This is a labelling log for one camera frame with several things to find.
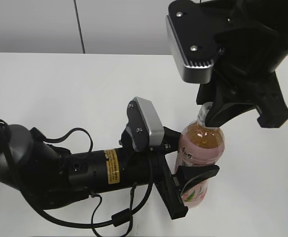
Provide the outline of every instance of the plastic bottle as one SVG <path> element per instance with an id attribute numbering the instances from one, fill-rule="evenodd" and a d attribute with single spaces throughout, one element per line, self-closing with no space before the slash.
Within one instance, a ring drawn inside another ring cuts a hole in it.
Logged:
<path id="1" fill-rule="evenodd" d="M 179 140 L 175 171 L 179 165 L 205 166 L 215 164 L 224 151 L 224 135 L 218 127 L 206 127 L 205 118 L 212 102 L 202 105 L 197 120 L 186 127 Z M 197 206 L 207 192 L 208 181 L 196 185 L 181 198 L 189 208 Z"/>

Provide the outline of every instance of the screw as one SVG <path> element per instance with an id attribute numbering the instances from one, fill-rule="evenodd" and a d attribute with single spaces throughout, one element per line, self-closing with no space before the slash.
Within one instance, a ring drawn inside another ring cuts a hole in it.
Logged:
<path id="1" fill-rule="evenodd" d="M 138 134 L 141 134 L 141 133 L 143 132 L 143 129 L 142 129 L 141 127 L 138 127 L 138 128 L 136 129 L 136 132 L 137 132 Z"/>
<path id="2" fill-rule="evenodd" d="M 220 54 L 224 54 L 224 53 L 225 53 L 225 48 L 220 48 L 220 49 L 219 49 L 219 53 L 220 53 Z"/>
<path id="3" fill-rule="evenodd" d="M 165 144 L 165 150 L 170 150 L 171 146 L 169 144 Z"/>
<path id="4" fill-rule="evenodd" d="M 195 45 L 193 45 L 193 46 L 191 46 L 190 50 L 191 50 L 191 51 L 197 51 L 197 50 L 198 50 L 198 47 L 195 46 Z"/>
<path id="5" fill-rule="evenodd" d="M 73 164 L 73 169 L 74 169 L 74 171 L 78 171 L 78 170 L 80 170 L 80 168 L 81 168 L 81 164 L 80 163 L 74 163 Z"/>

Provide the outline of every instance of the robotic arm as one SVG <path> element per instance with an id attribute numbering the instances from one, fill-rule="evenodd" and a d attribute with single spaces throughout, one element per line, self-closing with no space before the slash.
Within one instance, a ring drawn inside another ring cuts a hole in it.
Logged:
<path id="1" fill-rule="evenodd" d="M 280 127 L 288 119 L 275 69 L 288 54 L 288 1 L 177 0 L 166 17 L 172 54 L 185 82 L 199 83 L 197 104 L 213 102 L 206 125 L 219 127 L 257 109 L 260 126 Z M 66 227 L 95 228 L 130 222 L 147 201 L 155 184 L 172 219 L 188 211 L 181 195 L 214 177 L 219 167 L 180 166 L 171 174 L 165 155 L 178 148 L 180 133 L 163 127 L 152 103 L 136 97 L 127 106 L 128 123 L 120 145 L 92 152 L 92 139 L 82 128 L 60 139 L 47 139 L 38 129 L 0 120 L 0 182 L 19 189 L 45 219 Z M 71 154 L 51 144 L 83 131 L 91 141 L 88 152 Z M 134 188 L 147 192 L 133 208 Z M 55 209 L 99 193 L 131 188 L 130 207 L 103 223 L 69 223 L 43 210 Z"/>

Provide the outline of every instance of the label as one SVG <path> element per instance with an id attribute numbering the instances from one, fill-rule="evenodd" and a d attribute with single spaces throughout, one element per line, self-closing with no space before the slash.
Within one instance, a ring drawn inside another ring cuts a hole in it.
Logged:
<path id="1" fill-rule="evenodd" d="M 194 145 L 186 135 L 186 131 L 179 140 L 178 155 L 176 160 L 175 172 L 179 165 L 182 166 L 206 166 L 215 164 L 224 151 L 224 143 L 216 148 L 205 149 Z M 181 198 L 185 203 L 189 203 L 189 207 L 198 205 L 205 197 L 208 189 L 208 181 L 205 180 L 188 192 Z"/>
<path id="2" fill-rule="evenodd" d="M 104 152 L 107 163 L 108 184 L 120 183 L 119 161 L 115 149 Z"/>
<path id="3" fill-rule="evenodd" d="M 200 123 L 201 126 L 206 127 L 205 126 L 205 118 L 208 115 L 208 112 L 210 111 L 210 109 L 212 108 L 213 102 L 206 102 L 201 106 L 201 109 L 199 111 L 198 117 L 197 117 L 197 121 Z"/>

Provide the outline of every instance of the yellow warning label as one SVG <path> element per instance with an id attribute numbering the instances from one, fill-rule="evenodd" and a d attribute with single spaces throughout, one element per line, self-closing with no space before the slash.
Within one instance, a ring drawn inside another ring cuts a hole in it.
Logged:
<path id="1" fill-rule="evenodd" d="M 104 152 L 107 160 L 108 184 L 120 183 L 120 170 L 116 151 L 113 149 Z"/>

